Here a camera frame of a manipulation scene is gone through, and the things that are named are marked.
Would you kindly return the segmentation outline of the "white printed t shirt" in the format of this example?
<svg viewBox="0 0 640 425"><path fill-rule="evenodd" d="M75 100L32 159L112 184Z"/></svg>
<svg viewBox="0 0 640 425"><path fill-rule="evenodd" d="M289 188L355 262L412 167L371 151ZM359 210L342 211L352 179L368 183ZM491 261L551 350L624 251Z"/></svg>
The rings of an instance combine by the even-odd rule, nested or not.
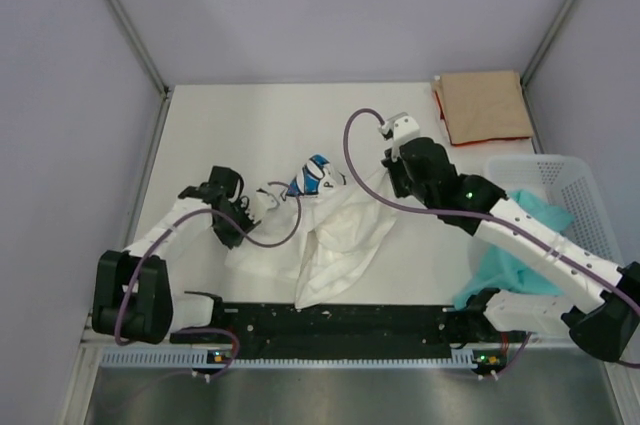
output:
<svg viewBox="0 0 640 425"><path fill-rule="evenodd" d="M298 309L326 303L364 274L397 221L384 206L324 156L311 156L286 190L276 186L251 237L231 250L225 266L295 285Z"/></svg>

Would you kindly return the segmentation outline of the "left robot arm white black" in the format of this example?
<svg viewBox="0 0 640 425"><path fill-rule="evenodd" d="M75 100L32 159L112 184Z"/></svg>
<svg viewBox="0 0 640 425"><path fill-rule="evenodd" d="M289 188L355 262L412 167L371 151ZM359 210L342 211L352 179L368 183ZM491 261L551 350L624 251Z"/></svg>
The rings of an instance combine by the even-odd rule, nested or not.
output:
<svg viewBox="0 0 640 425"><path fill-rule="evenodd" d="M209 292L181 291L175 279L180 257L201 235L211 232L231 250L259 224L243 194L241 175L214 166L207 181L188 186L169 212L126 248L99 258L91 327L120 345L159 344L192 328L205 341L226 332L227 319L216 311L220 299Z"/></svg>

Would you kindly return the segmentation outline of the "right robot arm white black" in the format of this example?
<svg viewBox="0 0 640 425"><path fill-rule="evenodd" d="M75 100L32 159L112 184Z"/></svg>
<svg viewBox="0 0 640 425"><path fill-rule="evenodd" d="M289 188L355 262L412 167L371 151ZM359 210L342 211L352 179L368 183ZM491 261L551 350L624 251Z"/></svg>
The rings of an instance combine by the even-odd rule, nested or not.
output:
<svg viewBox="0 0 640 425"><path fill-rule="evenodd" d="M502 248L554 283L572 302L560 320L574 343L596 359L620 361L639 325L638 263L621 266L566 240L499 186L458 173L430 138L393 141L382 164L395 196L420 202L417 213Z"/></svg>

